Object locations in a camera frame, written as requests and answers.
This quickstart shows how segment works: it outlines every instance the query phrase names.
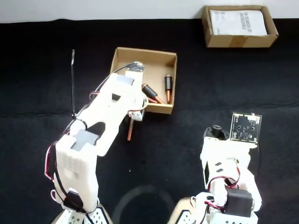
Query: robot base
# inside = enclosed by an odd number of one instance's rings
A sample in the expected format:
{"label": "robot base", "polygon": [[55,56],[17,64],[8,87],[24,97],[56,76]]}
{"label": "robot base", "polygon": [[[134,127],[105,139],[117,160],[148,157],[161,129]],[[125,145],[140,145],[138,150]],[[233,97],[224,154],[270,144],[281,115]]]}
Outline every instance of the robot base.
{"label": "robot base", "polygon": [[[113,224],[104,207],[99,206],[93,213],[89,214],[90,219],[94,224]],[[86,215],[64,210],[52,222],[52,224],[91,224]]]}
{"label": "robot base", "polygon": [[190,204],[190,197],[179,200],[174,208],[167,224],[193,224],[195,220],[192,216],[194,208]]}
{"label": "robot base", "polygon": [[251,212],[251,217],[232,216],[215,212],[210,216],[210,224],[257,224],[257,216]]}

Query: white plastic part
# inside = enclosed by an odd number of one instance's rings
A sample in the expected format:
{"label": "white plastic part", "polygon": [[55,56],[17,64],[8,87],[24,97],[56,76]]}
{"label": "white plastic part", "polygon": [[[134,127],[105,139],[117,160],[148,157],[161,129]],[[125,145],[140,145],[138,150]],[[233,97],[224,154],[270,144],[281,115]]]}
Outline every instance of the white plastic part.
{"label": "white plastic part", "polygon": [[[56,143],[57,170],[60,181],[66,192],[77,192],[86,212],[93,211],[97,206],[98,182],[95,174],[97,153],[93,145],[86,143],[80,151],[71,149],[76,138],[64,135]],[[64,199],[57,177],[54,175],[57,193]]]}
{"label": "white plastic part", "polygon": [[[133,87],[135,89],[135,100],[133,102],[131,110],[142,108],[142,105],[144,103],[144,97],[143,97],[143,94],[142,94],[143,72],[136,72],[136,71],[127,70],[125,72],[125,76],[128,76],[128,77],[134,79]],[[129,116],[133,120],[142,121],[143,113],[144,112],[142,112],[142,111],[129,112]]]}
{"label": "white plastic part", "polygon": [[[107,153],[128,111],[135,107],[142,108],[142,74],[143,70],[126,72],[126,76],[134,79],[133,85],[124,81],[121,75],[109,75],[92,103],[77,115],[69,135],[65,134],[56,143],[57,171],[63,189],[66,193],[70,190],[78,193],[86,212],[94,211],[98,204],[99,186],[95,175],[97,155],[104,156]],[[95,145],[86,143],[80,150],[72,149],[79,130],[85,130],[86,125],[89,128],[99,122],[105,123],[105,130]],[[54,185],[55,197],[51,196],[53,200],[63,204],[65,194],[58,184],[56,174]]]}
{"label": "white plastic part", "polygon": [[[104,122],[106,125],[102,136],[97,140],[96,145],[92,146],[98,156],[104,156],[107,153],[118,134],[122,120],[134,107],[135,99],[142,96],[141,91],[139,95],[137,94],[134,86],[119,81],[118,76],[116,73],[111,74],[89,107],[78,115],[78,119],[83,120],[87,127],[98,122]],[[112,94],[120,96],[119,100],[113,100]],[[80,120],[76,120],[71,125],[71,136],[76,135],[80,129],[85,129]]]}
{"label": "white plastic part", "polygon": [[207,224],[207,214],[205,214],[207,205],[205,204],[205,201],[207,200],[208,196],[213,196],[213,194],[208,192],[200,192],[198,195],[196,195],[195,210],[193,214],[196,224]]}
{"label": "white plastic part", "polygon": [[[101,208],[88,214],[94,224],[109,224],[108,219]],[[64,210],[55,224],[91,224],[85,214]]]}
{"label": "white plastic part", "polygon": [[250,217],[222,214],[216,209],[210,210],[209,224],[257,224],[258,218],[254,212]]}
{"label": "white plastic part", "polygon": [[176,224],[194,224],[195,220],[189,210],[182,212]]}
{"label": "white plastic part", "polygon": [[[223,141],[216,138],[205,137],[200,159],[203,167],[205,187],[208,189],[209,182],[215,177],[224,176],[238,180],[235,188],[247,190],[253,198],[251,217],[239,217],[222,214],[218,209],[209,208],[210,213],[206,214],[202,224],[256,224],[258,211],[262,205],[262,199],[253,174],[248,170],[250,162],[249,150],[256,148],[254,143]],[[214,197],[214,204],[224,206],[227,200],[227,191],[224,178],[214,179],[210,184],[210,193],[199,193],[196,196],[196,224],[202,220],[207,196]]]}

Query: copper pin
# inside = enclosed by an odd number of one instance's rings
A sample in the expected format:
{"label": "copper pin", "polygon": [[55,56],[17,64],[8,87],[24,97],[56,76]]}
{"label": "copper pin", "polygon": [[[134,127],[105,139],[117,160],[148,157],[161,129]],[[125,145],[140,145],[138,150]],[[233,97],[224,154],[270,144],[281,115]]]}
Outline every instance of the copper pin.
{"label": "copper pin", "polygon": [[172,76],[169,74],[165,76],[165,91],[167,96],[167,103],[171,104]]}
{"label": "copper pin", "polygon": [[158,96],[155,96],[154,99],[160,104],[165,104]]}
{"label": "copper pin", "polygon": [[164,102],[158,97],[158,94],[149,87],[147,84],[142,84],[142,91],[147,95],[148,98],[152,98],[160,104],[164,104]]}
{"label": "copper pin", "polygon": [[170,90],[166,90],[167,103],[171,102]]}
{"label": "copper pin", "polygon": [[131,141],[134,120],[131,118],[128,131],[128,141]]}
{"label": "copper pin", "polygon": [[157,104],[157,103],[158,103],[157,101],[153,100],[152,98],[149,98],[149,97],[148,97],[148,99],[149,99],[149,102],[150,102],[150,103],[153,103],[153,104]]}

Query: cardboard box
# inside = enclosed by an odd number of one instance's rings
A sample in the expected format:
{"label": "cardboard box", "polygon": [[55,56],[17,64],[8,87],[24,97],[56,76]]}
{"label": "cardboard box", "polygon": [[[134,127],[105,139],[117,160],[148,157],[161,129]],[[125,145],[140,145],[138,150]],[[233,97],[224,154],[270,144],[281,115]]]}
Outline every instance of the cardboard box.
{"label": "cardboard box", "polygon": [[[260,10],[268,35],[214,35],[209,10]],[[202,24],[208,48],[269,48],[278,38],[278,32],[266,6],[204,6]]]}
{"label": "cardboard box", "polygon": [[139,61],[144,64],[145,71],[143,73],[142,82],[148,84],[165,103],[166,93],[164,77],[166,74],[172,75],[173,85],[171,104],[150,103],[145,110],[147,112],[171,114],[174,106],[177,54],[155,50],[118,47],[115,50],[110,72],[134,61]]}

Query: circuit board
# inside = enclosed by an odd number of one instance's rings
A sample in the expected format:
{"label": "circuit board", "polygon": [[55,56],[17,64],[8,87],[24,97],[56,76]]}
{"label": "circuit board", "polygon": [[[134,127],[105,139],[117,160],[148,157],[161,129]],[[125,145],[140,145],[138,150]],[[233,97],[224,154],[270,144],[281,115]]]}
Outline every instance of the circuit board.
{"label": "circuit board", "polygon": [[257,143],[261,122],[261,115],[234,112],[230,128],[230,140]]}

